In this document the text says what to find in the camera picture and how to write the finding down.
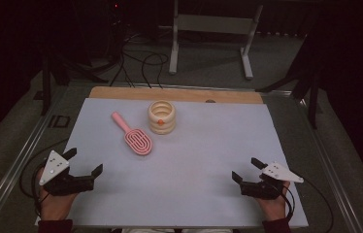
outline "hairbrush handle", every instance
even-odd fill
[[[112,119],[118,124],[118,126],[120,126],[122,130],[124,130],[125,133],[131,131],[131,128],[127,125],[126,121],[118,112],[112,113]]]

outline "white table surface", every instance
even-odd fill
[[[277,161],[287,167],[266,105],[172,103],[175,130],[156,135],[149,130],[152,101],[94,99],[84,101],[66,150],[74,176],[86,176],[99,164],[104,171],[93,191],[76,199],[69,215],[75,225],[96,227],[243,228],[260,226],[257,203],[240,193],[232,171],[259,182],[261,171],[250,160]],[[124,132],[111,119],[119,112],[131,128],[151,137],[149,155],[136,155]],[[290,226],[307,226],[294,184],[296,211]]]

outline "black cable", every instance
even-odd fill
[[[151,88],[151,85],[146,77],[146,74],[145,74],[145,66],[146,65],[151,65],[151,66],[160,66],[160,71],[158,72],[157,74],[157,84],[160,86],[160,88],[163,88],[163,86],[160,84],[160,75],[161,75],[161,72],[163,70],[163,66],[164,64],[169,60],[169,57],[166,55],[166,54],[163,54],[163,53],[157,53],[157,52],[154,52],[154,51],[149,51],[149,50],[125,50],[125,51],[138,51],[138,52],[148,52],[150,53],[150,55],[148,55],[147,57],[145,57],[145,59],[141,60],[137,57],[134,57],[126,52],[123,52],[124,55],[136,60],[136,61],[139,61],[142,63],[142,76],[143,76],[143,79],[145,80],[145,82],[148,84],[148,87]],[[153,56],[158,56],[159,59],[160,59],[160,62],[158,63],[149,63],[148,62],[148,59],[153,57]]]
[[[31,178],[31,193],[33,196],[33,201],[34,201],[34,207],[35,207],[34,210],[35,210],[37,216],[40,216],[40,212],[42,211],[42,205],[40,202],[40,193],[38,194],[36,191],[37,173],[42,168],[43,168],[43,164],[40,164],[39,166],[37,166],[36,169],[34,170],[32,178]]]
[[[292,199],[292,202],[293,202],[293,210],[292,210],[292,212],[294,213],[294,210],[296,209],[296,202],[294,201],[294,196],[293,196],[293,193],[290,191],[290,189],[288,189],[288,187],[286,187],[286,186],[283,186],[287,191],[288,191],[288,193],[290,193],[290,195],[291,195],[291,199]]]
[[[267,184],[268,186],[272,187],[285,201],[285,203],[287,204],[288,206],[288,213],[287,213],[287,221],[290,221],[291,218],[293,217],[293,210],[294,210],[294,207],[291,206],[290,204],[290,201],[287,199],[287,197],[282,193],[282,190],[278,190],[273,184],[271,183],[268,183],[268,182],[265,182],[265,184]]]
[[[46,200],[46,198],[48,198],[49,195],[50,195],[50,193],[48,193],[43,199],[41,199],[40,204],[42,204]]]
[[[145,79],[145,81],[147,82],[147,83],[149,83],[148,82],[148,78],[146,77],[146,75],[145,75],[145,65],[146,65],[146,60],[148,60],[150,57],[152,57],[152,56],[158,56],[158,58],[161,60],[161,66],[160,66],[160,71],[158,72],[158,74],[157,74],[157,84],[160,86],[160,88],[163,88],[163,86],[161,86],[161,84],[160,84],[160,80],[159,80],[159,78],[160,78],[160,74],[161,74],[161,71],[163,70],[163,59],[161,58],[161,55],[160,54],[158,54],[158,53],[153,53],[153,54],[151,54],[151,55],[149,55],[149,56],[147,56],[146,58],[145,58],[145,60],[143,61],[143,64],[142,64],[142,76],[143,76],[143,78]]]
[[[327,230],[325,231],[326,233],[330,232],[333,228],[333,225],[334,225],[334,214],[333,214],[333,211],[332,211],[332,208],[330,206],[330,203],[329,201],[326,199],[326,197],[324,196],[324,194],[318,189],[318,187],[316,187],[312,182],[310,182],[308,179],[300,176],[298,173],[296,173],[295,171],[293,170],[290,170],[292,173],[296,174],[297,176],[303,178],[312,188],[314,188],[317,193],[321,196],[321,198],[324,200],[324,202],[326,203],[327,205],[327,208],[329,209],[329,212],[330,212],[330,226],[327,228]]]
[[[46,148],[43,148],[39,151],[37,151],[36,153],[34,153],[33,155],[31,155],[31,157],[27,160],[26,164],[24,165],[24,167],[21,169],[21,173],[20,173],[20,176],[18,177],[18,187],[20,188],[21,192],[26,195],[27,197],[30,197],[30,198],[33,198],[33,194],[30,194],[28,193],[27,191],[25,191],[25,189],[23,188],[23,185],[22,185],[22,180],[23,180],[23,176],[24,176],[24,172],[27,168],[27,166],[31,163],[31,161],[33,161],[34,158],[36,158],[38,155],[40,155],[41,153],[43,153],[44,151],[50,149],[50,148],[53,148],[59,144],[62,144],[64,142],[66,142],[67,140],[69,140],[69,138],[66,138],[66,139],[63,139],[59,142],[56,142]]]
[[[124,71],[124,79],[127,81],[127,83],[129,84],[130,87],[135,87],[135,85],[133,84],[133,82],[131,81],[130,77],[127,74],[126,69],[123,67],[123,71]]]
[[[115,82],[115,80],[117,79],[118,75],[120,74],[121,70],[123,69],[124,66],[124,57],[123,54],[120,55],[120,68],[118,69],[118,71],[115,73],[115,76],[113,77],[112,81],[110,82],[109,86],[112,86],[113,83]]]

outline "white triangular marker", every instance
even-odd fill
[[[45,171],[43,171],[42,177],[40,178],[39,185],[45,185],[68,167],[69,161],[52,150],[46,163]]]
[[[280,181],[289,181],[302,183],[303,178],[290,172],[287,168],[281,166],[279,163],[274,162],[262,169],[263,174]]]

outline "pink hairbrush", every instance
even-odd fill
[[[127,145],[139,155],[148,155],[151,151],[151,139],[142,129],[131,129],[117,112],[112,113],[115,123],[124,130]]]

